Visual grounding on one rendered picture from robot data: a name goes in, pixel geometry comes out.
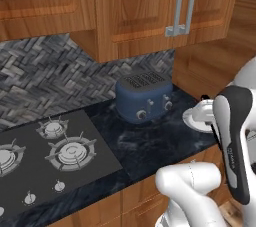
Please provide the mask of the tall wooden cabinet side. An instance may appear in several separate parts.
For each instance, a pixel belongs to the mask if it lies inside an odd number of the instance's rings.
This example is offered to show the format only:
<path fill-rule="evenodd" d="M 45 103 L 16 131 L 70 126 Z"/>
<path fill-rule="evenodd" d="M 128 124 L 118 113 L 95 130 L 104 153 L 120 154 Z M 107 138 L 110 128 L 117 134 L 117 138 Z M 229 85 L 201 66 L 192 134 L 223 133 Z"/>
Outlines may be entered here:
<path fill-rule="evenodd" d="M 227 37 L 178 48 L 173 83 L 199 99 L 213 98 L 256 55 L 256 0 L 236 0 Z"/>

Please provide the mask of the wooden wall cupboard door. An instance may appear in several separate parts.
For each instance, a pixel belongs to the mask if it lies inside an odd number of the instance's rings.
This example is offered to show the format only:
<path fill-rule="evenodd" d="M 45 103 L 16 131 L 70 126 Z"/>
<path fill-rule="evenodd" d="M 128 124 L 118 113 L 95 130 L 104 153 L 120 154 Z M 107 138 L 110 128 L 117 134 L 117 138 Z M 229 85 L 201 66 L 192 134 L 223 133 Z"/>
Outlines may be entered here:
<path fill-rule="evenodd" d="M 190 32 L 182 35 L 182 46 L 225 38 L 235 0 L 195 0 Z"/>
<path fill-rule="evenodd" d="M 97 60 L 113 61 L 170 49 L 165 28 L 174 23 L 176 0 L 95 0 Z"/>
<path fill-rule="evenodd" d="M 94 0 L 0 0 L 0 42 L 94 27 Z"/>

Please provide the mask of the wooden drawer front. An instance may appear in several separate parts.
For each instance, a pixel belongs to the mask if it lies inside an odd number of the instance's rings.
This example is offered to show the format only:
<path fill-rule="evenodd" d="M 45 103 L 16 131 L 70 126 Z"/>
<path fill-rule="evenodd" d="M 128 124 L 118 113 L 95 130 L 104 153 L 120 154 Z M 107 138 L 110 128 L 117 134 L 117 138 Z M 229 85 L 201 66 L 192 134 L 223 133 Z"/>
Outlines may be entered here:
<path fill-rule="evenodd" d="M 121 193 L 108 196 L 47 227 L 121 227 Z"/>
<path fill-rule="evenodd" d="M 144 202 L 159 195 L 155 185 L 155 176 L 151 175 L 121 191 L 122 211 L 126 213 Z"/>

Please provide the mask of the black gas hob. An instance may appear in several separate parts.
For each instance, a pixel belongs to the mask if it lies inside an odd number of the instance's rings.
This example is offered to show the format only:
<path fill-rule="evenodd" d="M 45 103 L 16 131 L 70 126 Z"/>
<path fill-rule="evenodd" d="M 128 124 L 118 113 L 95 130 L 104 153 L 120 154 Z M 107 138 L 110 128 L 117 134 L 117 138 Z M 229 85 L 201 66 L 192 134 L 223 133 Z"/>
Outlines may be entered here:
<path fill-rule="evenodd" d="M 0 133 L 0 206 L 5 220 L 122 166 L 82 109 Z M 57 181 L 65 189 L 57 192 Z M 36 195 L 31 205 L 27 192 Z"/>

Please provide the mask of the white plate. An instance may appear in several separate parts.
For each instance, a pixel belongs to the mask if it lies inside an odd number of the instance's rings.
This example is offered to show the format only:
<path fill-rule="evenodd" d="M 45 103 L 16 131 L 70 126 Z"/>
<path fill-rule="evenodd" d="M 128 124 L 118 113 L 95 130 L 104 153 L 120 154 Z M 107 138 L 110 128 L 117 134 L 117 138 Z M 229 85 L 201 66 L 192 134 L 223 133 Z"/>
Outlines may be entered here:
<path fill-rule="evenodd" d="M 211 125 L 215 122 L 213 100 L 201 100 L 194 107 L 187 109 L 183 113 L 182 119 L 189 128 L 195 131 L 211 133 Z"/>

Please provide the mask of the blue toaster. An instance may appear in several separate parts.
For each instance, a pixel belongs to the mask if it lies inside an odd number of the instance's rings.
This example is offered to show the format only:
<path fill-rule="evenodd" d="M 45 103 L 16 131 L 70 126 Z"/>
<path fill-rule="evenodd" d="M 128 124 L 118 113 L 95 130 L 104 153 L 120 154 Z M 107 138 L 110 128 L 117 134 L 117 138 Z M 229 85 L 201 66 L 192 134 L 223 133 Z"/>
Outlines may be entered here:
<path fill-rule="evenodd" d="M 137 71 L 115 85 L 116 110 L 127 122 L 141 124 L 161 117 L 172 108 L 170 77 L 155 71 Z"/>

